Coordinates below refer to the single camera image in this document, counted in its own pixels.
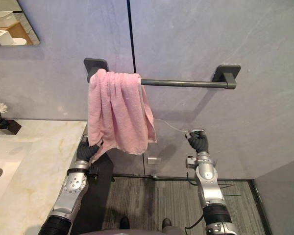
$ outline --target sink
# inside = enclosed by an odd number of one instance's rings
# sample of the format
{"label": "sink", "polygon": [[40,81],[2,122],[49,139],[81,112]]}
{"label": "sink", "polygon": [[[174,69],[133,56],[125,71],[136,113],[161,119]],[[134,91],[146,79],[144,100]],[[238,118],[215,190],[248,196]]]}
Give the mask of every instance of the sink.
{"label": "sink", "polygon": [[29,153],[32,142],[0,140],[0,199],[22,159]]}

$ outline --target black shoe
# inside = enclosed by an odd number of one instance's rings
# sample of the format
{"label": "black shoe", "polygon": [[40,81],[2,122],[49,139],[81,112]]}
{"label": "black shoe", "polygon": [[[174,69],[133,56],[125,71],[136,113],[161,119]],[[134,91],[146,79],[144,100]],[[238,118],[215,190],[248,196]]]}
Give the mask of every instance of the black shoe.
{"label": "black shoe", "polygon": [[129,229],[129,219],[126,216],[120,221],[120,229]]}
{"label": "black shoe", "polygon": [[162,229],[164,229],[165,227],[167,226],[172,226],[172,223],[171,223],[171,220],[169,220],[168,218],[165,218],[163,221],[162,221]]}

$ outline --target black cable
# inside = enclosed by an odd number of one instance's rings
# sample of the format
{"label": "black cable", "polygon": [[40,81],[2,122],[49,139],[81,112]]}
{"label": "black cable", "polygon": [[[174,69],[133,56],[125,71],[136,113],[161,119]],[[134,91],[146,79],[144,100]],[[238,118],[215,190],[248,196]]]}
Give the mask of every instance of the black cable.
{"label": "black cable", "polygon": [[186,230],[187,229],[189,230],[189,229],[192,229],[193,227],[195,227],[203,218],[204,218],[204,214],[202,214],[201,217],[199,218],[199,220],[195,224],[193,224],[192,226],[184,227],[184,231],[185,231],[186,235],[188,235]]}
{"label": "black cable", "polygon": [[133,39],[133,26],[132,26],[132,16],[131,16],[131,4],[130,4],[130,0],[127,0],[126,2],[127,2],[129,36],[130,36],[130,39],[131,39],[131,47],[132,47],[133,68],[134,68],[134,73],[136,73],[134,39]]}
{"label": "black cable", "polygon": [[198,185],[198,184],[192,183],[192,181],[190,181],[190,178],[188,178],[188,171],[186,172],[186,178],[187,178],[188,183],[190,183],[191,185],[194,185],[194,186]]}

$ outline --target wire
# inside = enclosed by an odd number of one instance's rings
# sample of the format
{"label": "wire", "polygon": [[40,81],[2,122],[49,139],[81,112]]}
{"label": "wire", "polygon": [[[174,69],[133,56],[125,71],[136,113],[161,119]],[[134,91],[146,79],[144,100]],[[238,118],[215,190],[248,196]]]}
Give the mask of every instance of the wire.
{"label": "wire", "polygon": [[158,121],[163,121],[166,125],[168,125],[169,127],[171,127],[172,129],[176,130],[176,131],[180,131],[180,132],[183,132],[183,133],[188,133],[188,131],[183,131],[183,130],[180,130],[180,129],[177,129],[176,127],[172,126],[170,123],[168,123],[167,121],[164,121],[162,119],[157,119],[157,118],[154,118],[155,120],[158,120]]}
{"label": "wire", "polygon": [[188,171],[186,172],[186,178],[187,178],[188,183],[190,183],[191,185],[195,185],[195,186],[198,185],[198,184],[192,183],[192,181],[190,181],[190,178],[188,178]]}
{"label": "wire", "polygon": [[193,227],[195,227],[203,218],[204,218],[204,214],[202,214],[201,217],[199,218],[199,220],[195,224],[193,224],[192,226],[184,227],[184,231],[185,231],[186,235],[188,235],[186,230],[187,229],[189,230],[189,229],[192,229]]}

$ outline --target wall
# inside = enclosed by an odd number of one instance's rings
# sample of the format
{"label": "wall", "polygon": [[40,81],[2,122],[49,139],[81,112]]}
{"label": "wall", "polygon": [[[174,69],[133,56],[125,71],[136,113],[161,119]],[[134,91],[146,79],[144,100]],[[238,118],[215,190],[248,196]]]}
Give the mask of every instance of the wall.
{"label": "wall", "polygon": [[[6,117],[85,120],[83,59],[133,72],[126,1],[20,4],[41,44],[0,47]],[[220,64],[242,65],[235,90],[146,87],[156,118],[206,129],[221,178],[256,178],[294,161],[294,0],[133,0],[131,11],[143,78],[207,81]],[[155,126],[158,143],[145,160],[162,162],[146,165],[146,174],[185,176],[194,151],[184,134],[163,121]],[[141,172],[142,162],[127,157],[118,173]]]}
{"label": "wall", "polygon": [[5,117],[87,119],[83,60],[103,58],[133,72],[126,0],[22,0],[40,45],[0,47]]}
{"label": "wall", "polygon": [[274,235],[294,234],[294,161],[256,179]]}
{"label": "wall", "polygon": [[[156,118],[204,128],[221,178],[256,178],[294,160],[294,0],[131,1],[137,72],[208,81],[240,64],[235,90],[147,87]],[[147,174],[185,176],[184,134],[155,121]]]}

